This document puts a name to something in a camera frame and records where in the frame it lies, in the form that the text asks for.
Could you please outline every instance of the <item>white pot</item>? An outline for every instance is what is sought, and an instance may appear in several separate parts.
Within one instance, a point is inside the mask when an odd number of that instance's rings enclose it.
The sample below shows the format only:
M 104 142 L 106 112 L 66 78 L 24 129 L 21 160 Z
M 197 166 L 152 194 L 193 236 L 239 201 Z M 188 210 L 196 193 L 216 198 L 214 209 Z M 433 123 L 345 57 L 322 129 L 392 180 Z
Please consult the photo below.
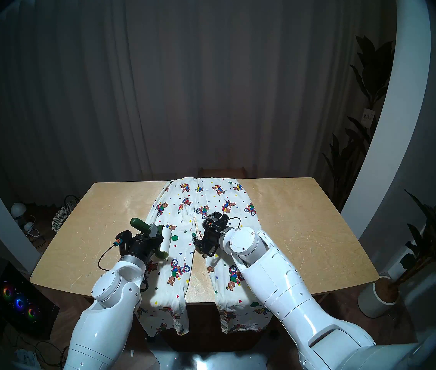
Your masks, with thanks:
M 388 276 L 379 276 L 379 278 L 387 278 L 391 280 L 391 277 Z M 367 285 L 367 287 L 359 294 L 360 311 L 370 318 L 382 316 L 384 312 L 392 307 L 396 302 L 398 302 L 398 299 L 391 303 L 381 300 L 375 292 L 375 283 Z

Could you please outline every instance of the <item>potted plant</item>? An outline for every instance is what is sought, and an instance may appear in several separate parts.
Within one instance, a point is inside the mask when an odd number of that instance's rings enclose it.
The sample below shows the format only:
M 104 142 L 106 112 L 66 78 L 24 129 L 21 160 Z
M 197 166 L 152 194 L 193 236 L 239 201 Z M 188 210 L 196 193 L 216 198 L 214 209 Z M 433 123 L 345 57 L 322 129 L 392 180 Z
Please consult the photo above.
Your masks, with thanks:
M 418 205 L 426 217 L 422 233 L 411 224 L 408 228 L 413 237 L 413 242 L 408 241 L 405 245 L 412 251 L 407 253 L 400 263 L 405 272 L 396 280 L 392 281 L 388 276 L 381 276 L 375 283 L 366 287 L 359 295 L 359 307 L 362 313 L 368 317 L 379 317 L 399 297 L 399 286 L 420 272 L 427 265 L 436 266 L 436 206 L 431 207 L 423 204 L 419 199 L 404 190 Z
M 366 36 L 356 36 L 360 50 L 357 52 L 362 65 L 362 75 L 354 65 L 350 65 L 355 74 L 355 79 L 359 84 L 360 90 L 367 97 L 368 109 L 372 110 L 376 102 L 386 95 L 388 91 L 389 76 L 393 67 L 394 51 L 392 50 L 393 42 L 382 44 L 377 50 L 374 44 Z M 355 180 L 362 167 L 360 154 L 367 154 L 367 146 L 370 145 L 377 127 L 377 117 L 372 120 L 369 128 L 364 127 L 358 120 L 348 117 L 356 131 L 351 128 L 345 128 L 348 135 L 348 143 L 345 148 L 340 148 L 338 138 L 333 134 L 333 143 L 330 144 L 331 161 L 322 153 L 333 177 L 332 192 L 327 192 L 328 197 L 336 209 L 341 212 L 345 202 L 352 190 Z

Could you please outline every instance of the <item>gray curtain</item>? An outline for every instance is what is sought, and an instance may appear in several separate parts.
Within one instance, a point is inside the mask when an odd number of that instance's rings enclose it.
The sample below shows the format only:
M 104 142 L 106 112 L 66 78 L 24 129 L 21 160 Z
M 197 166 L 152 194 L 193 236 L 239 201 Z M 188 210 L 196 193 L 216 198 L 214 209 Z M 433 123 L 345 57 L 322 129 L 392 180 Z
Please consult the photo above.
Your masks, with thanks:
M 394 0 L 17 0 L 0 15 L 0 165 L 24 202 L 203 168 L 313 176 L 364 97 L 355 35 Z

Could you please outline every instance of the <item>cloth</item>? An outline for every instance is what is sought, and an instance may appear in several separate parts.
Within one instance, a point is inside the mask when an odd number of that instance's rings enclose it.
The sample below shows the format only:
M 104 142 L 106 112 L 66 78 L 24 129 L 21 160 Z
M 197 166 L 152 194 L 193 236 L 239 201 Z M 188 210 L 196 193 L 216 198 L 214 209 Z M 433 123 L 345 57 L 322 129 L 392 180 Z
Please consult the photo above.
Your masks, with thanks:
M 241 226 L 259 229 L 256 211 L 244 188 L 235 179 L 182 178 L 167 182 L 146 218 L 146 223 L 163 224 L 171 230 L 169 257 L 164 262 L 153 256 L 146 267 L 147 291 L 137 310 L 139 321 L 149 336 L 175 328 L 179 335 L 189 331 L 185 308 L 194 245 L 192 233 L 202 238 L 203 219 L 215 211 L 239 217 Z M 231 219 L 230 226 L 238 226 Z M 215 290 L 215 303 L 225 333 L 262 330 L 270 312 L 259 304 L 237 271 L 231 256 L 218 249 L 206 258 Z
M 163 224 L 172 234 L 168 258 L 160 261 L 153 255 L 146 266 L 148 288 L 142 291 L 141 305 L 136 311 L 150 337 L 170 328 L 179 335 L 189 332 L 185 292 L 195 248 L 191 236 L 195 222 L 187 211 L 193 203 L 189 197 L 195 192 L 191 192 L 189 184 L 184 185 L 185 179 L 188 178 L 167 182 L 146 217 L 147 224 Z
M 204 235 L 202 221 L 208 213 L 220 212 L 228 217 L 239 217 L 240 226 L 260 229 L 259 219 L 244 188 L 235 179 L 198 179 L 201 196 L 195 200 L 198 219 L 198 233 Z M 238 219 L 231 219 L 229 226 L 239 225 Z M 231 331 L 262 330 L 270 321 L 271 313 L 260 305 L 256 296 L 237 270 L 233 258 L 221 249 L 214 257 L 206 258 L 206 266 L 215 289 L 215 304 L 220 313 L 221 330 Z

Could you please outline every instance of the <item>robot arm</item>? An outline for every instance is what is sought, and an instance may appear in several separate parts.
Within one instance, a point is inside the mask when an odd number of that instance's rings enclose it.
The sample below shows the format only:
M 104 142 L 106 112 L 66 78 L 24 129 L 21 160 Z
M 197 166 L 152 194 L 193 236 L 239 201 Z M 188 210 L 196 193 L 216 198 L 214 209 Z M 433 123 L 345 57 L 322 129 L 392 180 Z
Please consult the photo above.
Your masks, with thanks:
M 116 236 L 114 245 L 119 246 L 122 257 L 93 286 L 95 301 L 74 327 L 64 369 L 105 370 L 113 366 L 124 350 L 133 314 L 141 303 L 141 290 L 146 290 L 140 287 L 149 258 L 153 253 L 161 259 L 168 257 L 167 228 L 136 218 L 131 225 L 141 234 L 133 237 L 127 230 Z
M 261 304 L 294 340 L 304 368 L 335 369 L 361 347 L 375 345 L 362 328 L 331 317 L 316 303 L 295 267 L 266 232 L 227 227 L 227 221 L 227 215 L 211 215 L 203 222 L 203 240 L 194 237 L 194 244 L 209 255 L 220 247 L 233 257 Z M 141 303 L 147 262 L 153 253 L 162 259 L 168 256 L 170 234 L 166 228 L 139 219 L 132 219 L 131 225 L 141 234 L 132 237 L 130 231 L 124 231 L 116 236 L 114 245 L 119 245 L 122 258 L 93 286 L 95 301 L 72 332 L 65 369 L 112 367 Z
M 194 244 L 212 252 L 218 244 L 233 257 L 260 303 L 282 323 L 294 340 L 307 369 L 334 369 L 361 347 L 375 342 L 359 326 L 328 315 L 266 232 L 251 228 L 222 228 L 228 217 L 215 213 L 203 222 L 203 240 Z

